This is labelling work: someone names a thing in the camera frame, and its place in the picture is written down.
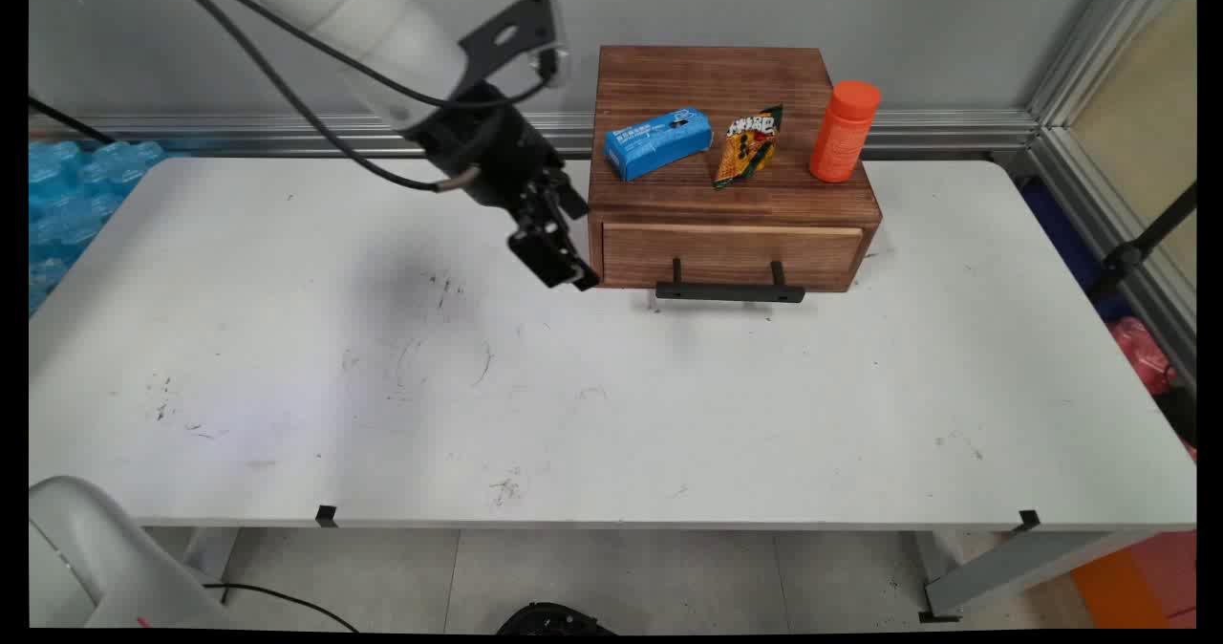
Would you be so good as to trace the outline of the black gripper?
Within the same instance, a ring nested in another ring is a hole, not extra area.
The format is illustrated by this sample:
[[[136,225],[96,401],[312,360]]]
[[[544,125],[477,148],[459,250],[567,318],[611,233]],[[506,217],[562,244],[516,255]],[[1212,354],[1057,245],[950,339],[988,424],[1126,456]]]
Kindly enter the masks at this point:
[[[564,174],[563,156],[490,83],[470,86],[456,99],[493,105],[439,108],[419,123],[419,147],[444,174],[437,189],[464,189],[478,204],[506,210],[532,199],[531,216],[516,219],[508,248],[548,288],[596,287],[599,277],[569,226],[589,207]]]

